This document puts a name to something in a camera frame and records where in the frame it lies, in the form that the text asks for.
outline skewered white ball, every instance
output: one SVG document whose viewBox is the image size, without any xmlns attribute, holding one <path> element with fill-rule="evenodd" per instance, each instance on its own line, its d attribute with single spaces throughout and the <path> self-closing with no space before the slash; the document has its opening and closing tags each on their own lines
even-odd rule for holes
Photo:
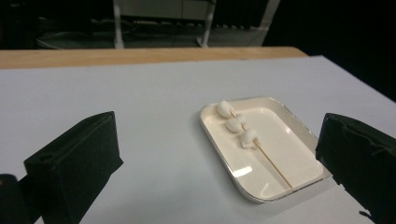
<svg viewBox="0 0 396 224">
<path fill-rule="evenodd" d="M 241 135 L 241 143 L 243 148 L 251 148 L 255 147 L 254 141 L 259 140 L 259 135 L 257 134 L 256 131 L 252 129 L 246 130 L 242 135 Z"/>
<path fill-rule="evenodd" d="M 217 110 L 224 118 L 229 119 L 233 117 L 233 107 L 227 101 L 220 101 Z"/>
<path fill-rule="evenodd" d="M 236 115 L 236 118 L 228 119 L 225 126 L 233 133 L 240 133 L 244 131 L 244 124 L 247 119 L 244 115 Z"/>
</svg>

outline white tabletop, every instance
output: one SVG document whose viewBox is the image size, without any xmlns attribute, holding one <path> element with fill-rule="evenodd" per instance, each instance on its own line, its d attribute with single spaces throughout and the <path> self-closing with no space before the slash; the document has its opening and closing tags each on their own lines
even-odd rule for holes
<svg viewBox="0 0 396 224">
<path fill-rule="evenodd" d="M 256 96 L 316 136 L 327 112 L 396 136 L 396 104 L 322 57 L 0 70 L 0 173 L 21 179 L 30 155 L 112 110 L 124 164 L 81 223 L 372 223 L 331 178 L 274 203 L 239 193 L 199 113 Z"/>
</svg>

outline skewer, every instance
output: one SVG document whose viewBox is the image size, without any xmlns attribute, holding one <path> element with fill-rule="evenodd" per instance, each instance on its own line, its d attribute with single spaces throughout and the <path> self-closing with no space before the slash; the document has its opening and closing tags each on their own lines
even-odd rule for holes
<svg viewBox="0 0 396 224">
<path fill-rule="evenodd" d="M 246 117 L 243 115 L 236 115 L 233 107 L 226 101 L 221 101 L 217 106 L 218 112 L 224 117 L 227 118 L 226 126 L 233 133 L 240 133 L 244 131 L 241 135 L 241 143 L 243 148 L 250 148 L 256 146 L 262 155 L 271 163 L 271 165 L 276 169 L 282 179 L 286 182 L 286 184 L 293 189 L 293 186 L 289 182 L 288 179 L 280 172 L 277 166 L 271 161 L 271 159 L 267 156 L 262 145 L 260 144 L 259 136 L 254 130 L 247 129 Z"/>
</svg>

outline rectangular plate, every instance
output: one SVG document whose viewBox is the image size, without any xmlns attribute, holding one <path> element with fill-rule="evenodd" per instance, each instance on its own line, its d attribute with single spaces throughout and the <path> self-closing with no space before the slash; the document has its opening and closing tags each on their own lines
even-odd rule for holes
<svg viewBox="0 0 396 224">
<path fill-rule="evenodd" d="M 318 139 L 280 102 L 273 98 L 252 98 L 229 102 L 236 114 L 247 118 L 246 127 L 255 130 L 262 149 L 292 189 L 257 148 L 242 148 L 241 133 L 230 132 L 217 104 L 201 111 L 201 121 L 220 159 L 239 191 L 257 203 L 283 198 L 330 176 L 315 159 Z"/>
</svg>

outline ceramic dish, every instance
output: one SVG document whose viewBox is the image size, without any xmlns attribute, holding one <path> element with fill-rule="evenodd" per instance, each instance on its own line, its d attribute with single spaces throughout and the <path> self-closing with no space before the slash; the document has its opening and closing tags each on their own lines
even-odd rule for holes
<svg viewBox="0 0 396 224">
<path fill-rule="evenodd" d="M 318 139 L 280 102 L 273 98 L 252 98 L 229 102 L 236 114 L 247 118 L 246 126 L 255 130 L 262 150 L 244 149 L 241 133 L 230 132 L 217 104 L 201 111 L 201 121 L 220 159 L 239 191 L 257 203 L 283 198 L 330 176 L 315 159 Z"/>
</svg>

